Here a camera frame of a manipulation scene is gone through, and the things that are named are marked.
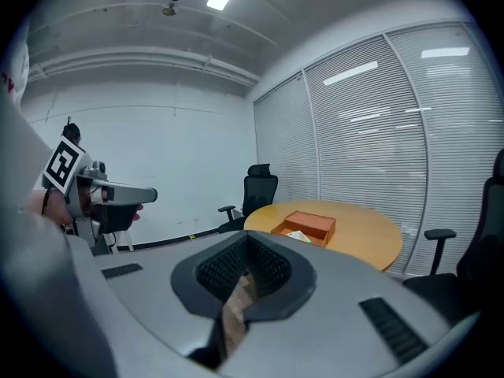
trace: window blinds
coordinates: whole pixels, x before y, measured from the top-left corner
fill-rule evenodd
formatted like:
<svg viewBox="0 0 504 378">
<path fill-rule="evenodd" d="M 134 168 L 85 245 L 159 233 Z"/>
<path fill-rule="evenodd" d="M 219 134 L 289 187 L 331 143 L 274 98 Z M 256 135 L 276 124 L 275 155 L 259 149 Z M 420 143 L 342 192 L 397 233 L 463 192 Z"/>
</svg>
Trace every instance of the window blinds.
<svg viewBox="0 0 504 378">
<path fill-rule="evenodd" d="M 259 163 L 279 183 L 275 202 L 317 200 L 313 119 L 301 74 L 254 103 Z"/>
<path fill-rule="evenodd" d="M 424 209 L 424 132 L 411 86 L 383 37 L 306 71 L 317 124 L 321 198 L 369 207 L 401 229 L 403 272 Z"/>
<path fill-rule="evenodd" d="M 424 230 L 451 228 L 438 272 L 454 272 L 480 216 L 483 185 L 504 147 L 504 116 L 480 52 L 461 25 L 412 28 L 389 35 L 424 107 L 430 189 L 423 231 L 406 272 L 428 274 L 435 243 Z"/>
</svg>

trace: ceiling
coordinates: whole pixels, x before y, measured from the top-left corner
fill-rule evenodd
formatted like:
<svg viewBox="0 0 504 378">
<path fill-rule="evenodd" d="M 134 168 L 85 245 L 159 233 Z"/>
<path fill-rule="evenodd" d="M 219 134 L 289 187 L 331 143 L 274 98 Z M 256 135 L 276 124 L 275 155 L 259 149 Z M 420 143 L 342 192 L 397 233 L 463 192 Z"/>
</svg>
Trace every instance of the ceiling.
<svg viewBox="0 0 504 378">
<path fill-rule="evenodd" d="M 219 69 L 231 65 L 224 77 L 233 80 L 237 75 L 239 82 L 251 87 L 296 43 L 384 0 L 231 0 L 223 11 L 207 7 L 207 1 L 180 0 L 177 14 L 167 17 L 162 9 L 169 0 L 42 0 L 30 20 L 31 75 L 37 75 L 37 70 L 42 75 L 48 63 L 54 65 L 68 54 L 82 65 L 89 63 L 90 56 L 79 52 L 93 50 L 91 63 L 95 65 L 103 50 L 111 55 L 120 49 L 124 57 L 128 50 L 138 53 L 142 46 L 150 46 L 170 50 L 170 59 L 165 52 L 156 59 L 161 63 L 172 61 L 175 51 L 184 57 L 189 53 L 195 60 L 188 65 L 184 58 L 183 64 L 177 62 L 180 66 L 201 70 L 209 63 Z M 149 60 L 145 55 L 134 58 L 142 64 Z"/>
</svg>

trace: wooden table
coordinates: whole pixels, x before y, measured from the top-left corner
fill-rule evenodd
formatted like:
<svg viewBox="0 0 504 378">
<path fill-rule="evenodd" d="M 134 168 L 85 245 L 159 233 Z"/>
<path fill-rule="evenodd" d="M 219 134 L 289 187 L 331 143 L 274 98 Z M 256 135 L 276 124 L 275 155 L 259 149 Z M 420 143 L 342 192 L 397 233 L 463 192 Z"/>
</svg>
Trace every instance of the wooden table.
<svg viewBox="0 0 504 378">
<path fill-rule="evenodd" d="M 335 218 L 336 230 L 326 248 L 352 255 L 378 270 L 387 270 L 401 251 L 402 235 L 394 221 L 375 210 L 349 203 L 276 203 L 249 215 L 245 229 L 271 232 L 296 210 Z"/>
</svg>

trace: office chair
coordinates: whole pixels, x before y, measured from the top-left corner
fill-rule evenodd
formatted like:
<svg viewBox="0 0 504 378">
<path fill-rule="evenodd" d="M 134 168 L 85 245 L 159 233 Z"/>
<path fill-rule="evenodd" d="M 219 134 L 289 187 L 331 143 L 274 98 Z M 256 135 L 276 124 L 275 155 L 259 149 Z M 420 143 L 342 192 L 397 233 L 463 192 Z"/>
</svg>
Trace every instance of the office chair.
<svg viewBox="0 0 504 378">
<path fill-rule="evenodd" d="M 403 283 L 430 302 L 452 325 L 482 310 L 502 290 L 498 269 L 502 267 L 504 254 L 504 150 L 498 153 L 492 178 L 484 185 L 480 220 L 467 251 L 457 264 L 457 275 L 436 275 L 444 243 L 456 235 L 450 229 L 426 231 L 426 239 L 437 240 L 431 274 Z"/>
<path fill-rule="evenodd" d="M 231 210 L 234 206 L 225 206 L 219 209 L 219 212 L 225 211 L 228 214 L 229 222 L 222 224 L 219 228 L 219 234 L 229 231 L 243 230 L 245 219 L 255 210 L 273 203 L 278 178 L 269 173 L 269 164 L 252 165 L 248 170 L 248 176 L 243 180 L 245 195 L 243 197 L 243 217 L 233 220 Z"/>
</svg>

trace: orange box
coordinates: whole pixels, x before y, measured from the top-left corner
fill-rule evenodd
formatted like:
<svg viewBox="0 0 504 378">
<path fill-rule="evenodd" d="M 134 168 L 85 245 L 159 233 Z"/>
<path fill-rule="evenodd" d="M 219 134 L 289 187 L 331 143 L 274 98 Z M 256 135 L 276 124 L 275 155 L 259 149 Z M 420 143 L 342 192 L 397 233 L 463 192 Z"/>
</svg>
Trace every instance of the orange box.
<svg viewBox="0 0 504 378">
<path fill-rule="evenodd" d="M 289 232 L 301 231 L 311 240 L 313 245 L 327 246 L 335 230 L 336 220 L 334 218 L 294 211 L 271 230 L 271 233 L 286 235 Z"/>
</svg>

